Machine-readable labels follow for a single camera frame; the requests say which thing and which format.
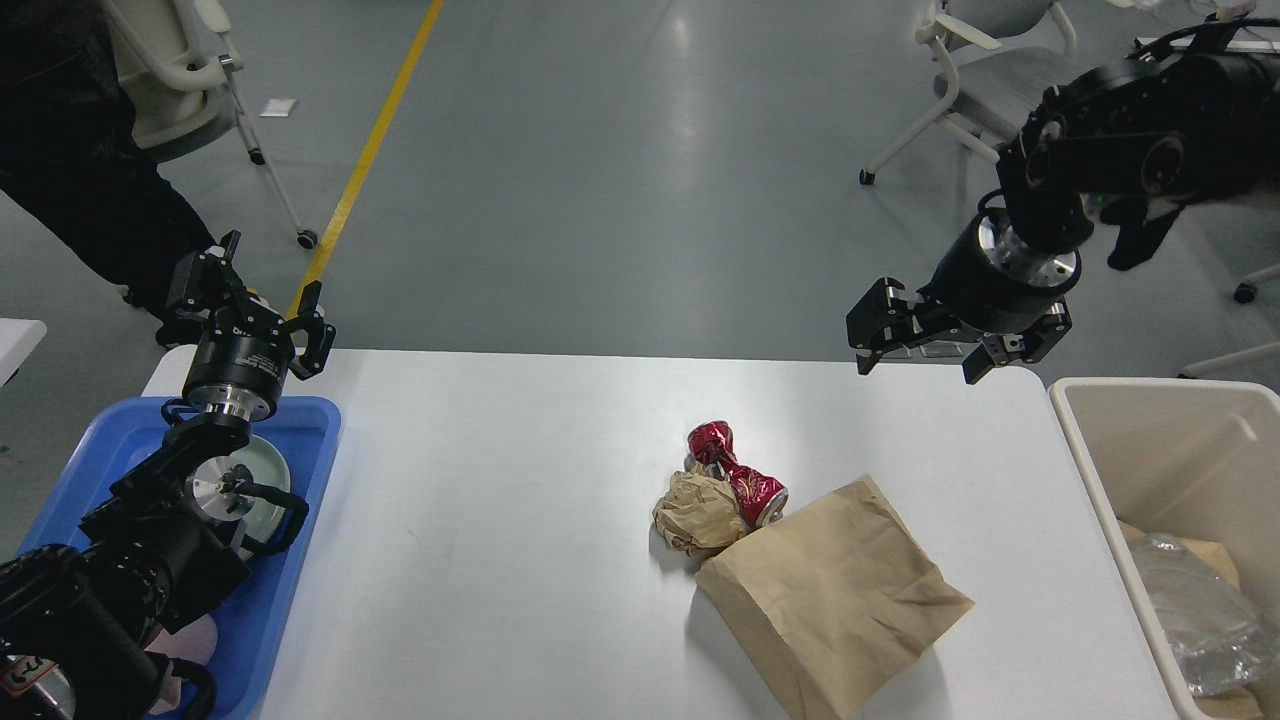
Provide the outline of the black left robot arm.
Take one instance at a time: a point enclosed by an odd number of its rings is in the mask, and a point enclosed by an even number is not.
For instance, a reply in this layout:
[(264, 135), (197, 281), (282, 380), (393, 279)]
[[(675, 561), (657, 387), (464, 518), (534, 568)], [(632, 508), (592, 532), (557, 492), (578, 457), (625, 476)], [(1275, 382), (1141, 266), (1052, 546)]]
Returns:
[(202, 322), (178, 396), (160, 407), (159, 447), (79, 520), (86, 550), (44, 544), (3, 564), (3, 716), (141, 719), (169, 680), (189, 683), (188, 719), (218, 684), (206, 664), (151, 644), (215, 611), (246, 580), (248, 557), (284, 553), (310, 503), (233, 455), (276, 414), (285, 378), (323, 372), (337, 336), (303, 290), (292, 318), (247, 290), (232, 261), (241, 233), (184, 256), (169, 304)]

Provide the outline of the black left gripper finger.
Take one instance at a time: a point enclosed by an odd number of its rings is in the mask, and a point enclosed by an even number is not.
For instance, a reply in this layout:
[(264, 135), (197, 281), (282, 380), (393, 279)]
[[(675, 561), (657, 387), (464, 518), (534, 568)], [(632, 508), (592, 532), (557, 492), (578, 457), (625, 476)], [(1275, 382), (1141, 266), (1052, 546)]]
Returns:
[(230, 231), (216, 243), (182, 258), (166, 299), (166, 338), (229, 338), (262, 331), (262, 305), (236, 273), (241, 241)]
[(321, 293), (321, 281), (307, 283), (294, 315), (280, 325), (280, 340), (291, 352), (288, 369), (300, 380), (323, 373), (337, 338), (335, 327), (326, 320), (320, 306)]

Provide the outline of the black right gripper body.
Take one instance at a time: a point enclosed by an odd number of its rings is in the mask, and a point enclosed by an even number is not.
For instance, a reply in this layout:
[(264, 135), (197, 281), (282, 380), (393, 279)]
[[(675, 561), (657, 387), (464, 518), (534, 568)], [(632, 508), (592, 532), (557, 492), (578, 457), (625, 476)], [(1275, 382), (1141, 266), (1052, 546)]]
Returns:
[(1015, 231), (1007, 211), (983, 210), (965, 225), (919, 295), (975, 331), (1011, 334), (1061, 302), (1080, 274), (1076, 250), (1041, 252)]

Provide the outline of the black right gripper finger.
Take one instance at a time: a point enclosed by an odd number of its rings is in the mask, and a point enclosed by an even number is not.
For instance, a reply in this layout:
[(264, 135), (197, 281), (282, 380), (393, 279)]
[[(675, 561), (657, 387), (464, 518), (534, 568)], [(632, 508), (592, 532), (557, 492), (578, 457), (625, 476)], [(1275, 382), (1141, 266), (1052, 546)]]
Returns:
[(846, 315), (846, 334), (858, 373), (868, 375), (884, 356), (919, 348), (924, 356), (952, 357), (961, 343), (959, 319), (942, 304), (882, 277)]
[(963, 374), (974, 386), (991, 370), (1011, 364), (1037, 364), (1070, 332), (1073, 319), (1065, 300), (1057, 300), (1028, 328), (1007, 334), (983, 334), (964, 359)]

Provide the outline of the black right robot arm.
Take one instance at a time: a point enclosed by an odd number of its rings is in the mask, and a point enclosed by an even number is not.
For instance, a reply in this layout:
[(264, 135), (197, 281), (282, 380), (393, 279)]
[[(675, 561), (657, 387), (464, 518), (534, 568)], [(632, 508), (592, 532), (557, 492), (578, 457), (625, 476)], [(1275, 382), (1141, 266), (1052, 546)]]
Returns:
[(995, 149), (998, 184), (916, 291), (879, 278), (845, 319), (858, 372), (887, 355), (970, 345), (965, 382), (1042, 361), (1069, 333), (1068, 293), (1096, 224), (1117, 238), (1107, 263), (1152, 259), (1185, 208), (1277, 192), (1277, 50), (1238, 32), (1274, 17), (1208, 15), (1120, 61), (1051, 85)]

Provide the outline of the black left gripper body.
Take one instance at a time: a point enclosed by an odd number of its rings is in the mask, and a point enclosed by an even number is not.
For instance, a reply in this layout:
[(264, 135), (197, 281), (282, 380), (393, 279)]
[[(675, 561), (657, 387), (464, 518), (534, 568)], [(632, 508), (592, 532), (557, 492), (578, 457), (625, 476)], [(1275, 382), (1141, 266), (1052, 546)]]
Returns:
[(293, 348), (238, 331), (205, 331), (180, 397), (193, 407), (224, 411), (244, 420), (273, 416), (282, 397)]

